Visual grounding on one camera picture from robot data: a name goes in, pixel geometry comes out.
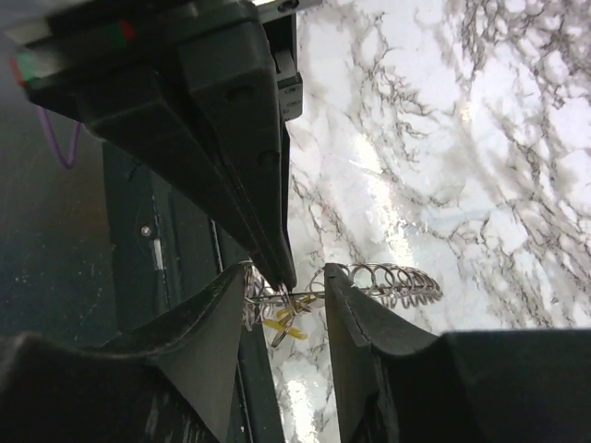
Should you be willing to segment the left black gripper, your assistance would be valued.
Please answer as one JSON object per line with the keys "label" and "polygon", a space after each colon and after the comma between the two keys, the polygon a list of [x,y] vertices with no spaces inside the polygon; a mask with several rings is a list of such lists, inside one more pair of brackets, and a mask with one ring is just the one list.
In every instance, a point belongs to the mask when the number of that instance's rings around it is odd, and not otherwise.
{"label": "left black gripper", "polygon": [[28,99],[83,123],[294,284],[284,124],[303,111],[301,1],[65,1],[7,22]]}

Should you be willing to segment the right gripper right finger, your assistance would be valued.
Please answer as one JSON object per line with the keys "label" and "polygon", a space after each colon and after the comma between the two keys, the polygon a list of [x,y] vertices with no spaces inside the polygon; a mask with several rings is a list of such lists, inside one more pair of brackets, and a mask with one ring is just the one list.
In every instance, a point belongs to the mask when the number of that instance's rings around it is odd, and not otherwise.
{"label": "right gripper right finger", "polygon": [[362,296],[325,302],[344,442],[586,442],[586,329],[436,336]]}

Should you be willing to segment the yellow key tag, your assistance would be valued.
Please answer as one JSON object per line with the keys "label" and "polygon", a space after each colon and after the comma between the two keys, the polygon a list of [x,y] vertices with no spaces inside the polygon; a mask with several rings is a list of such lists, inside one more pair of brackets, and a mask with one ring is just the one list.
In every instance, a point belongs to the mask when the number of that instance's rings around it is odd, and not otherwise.
{"label": "yellow key tag", "polygon": [[262,324],[275,331],[275,335],[271,341],[273,348],[278,347],[286,337],[292,337],[296,340],[305,340],[308,336],[302,330],[294,327],[295,319],[298,315],[309,313],[309,305],[312,300],[305,298],[295,303],[295,307],[281,309],[276,319],[265,318]]}

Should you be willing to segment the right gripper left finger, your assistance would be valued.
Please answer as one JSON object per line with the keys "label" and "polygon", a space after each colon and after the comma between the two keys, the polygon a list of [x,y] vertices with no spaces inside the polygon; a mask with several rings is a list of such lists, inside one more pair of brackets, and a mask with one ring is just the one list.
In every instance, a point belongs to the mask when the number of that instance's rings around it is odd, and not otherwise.
{"label": "right gripper left finger", "polygon": [[99,348],[22,332],[1,340],[5,442],[223,442],[245,271]]}

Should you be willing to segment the metal keyring holder with rings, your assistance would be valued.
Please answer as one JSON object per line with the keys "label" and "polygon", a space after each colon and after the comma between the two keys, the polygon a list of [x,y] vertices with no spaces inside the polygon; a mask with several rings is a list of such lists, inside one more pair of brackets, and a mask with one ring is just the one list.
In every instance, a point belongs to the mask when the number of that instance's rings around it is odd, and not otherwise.
{"label": "metal keyring holder with rings", "polygon": [[301,291],[275,290],[255,265],[246,261],[242,323],[247,330],[264,326],[265,318],[276,319],[284,308],[312,300],[310,312],[324,302],[362,296],[393,311],[438,303],[443,291],[425,271],[393,263],[332,263],[317,269]]}

